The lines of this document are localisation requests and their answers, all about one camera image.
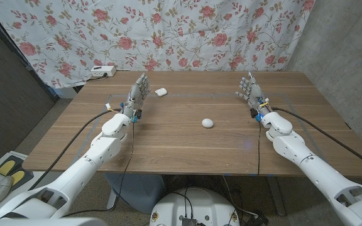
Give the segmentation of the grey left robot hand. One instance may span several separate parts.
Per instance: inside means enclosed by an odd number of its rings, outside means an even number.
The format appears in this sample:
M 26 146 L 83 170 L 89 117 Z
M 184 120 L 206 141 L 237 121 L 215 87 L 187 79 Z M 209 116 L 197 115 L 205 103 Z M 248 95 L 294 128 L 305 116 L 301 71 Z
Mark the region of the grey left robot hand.
M 132 117 L 137 110 L 143 106 L 143 102 L 150 93 L 150 81 L 146 73 L 142 73 L 131 87 L 123 107 L 123 114 Z

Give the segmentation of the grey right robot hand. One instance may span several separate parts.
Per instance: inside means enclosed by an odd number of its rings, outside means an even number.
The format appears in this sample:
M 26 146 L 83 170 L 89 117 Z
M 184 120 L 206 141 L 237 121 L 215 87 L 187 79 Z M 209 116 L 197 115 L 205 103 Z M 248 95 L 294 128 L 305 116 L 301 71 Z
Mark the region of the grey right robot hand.
M 271 112 L 268 107 L 268 100 L 251 72 L 248 72 L 247 76 L 241 78 L 239 88 L 241 91 L 235 92 L 235 94 L 246 101 L 252 118 L 262 118 Z

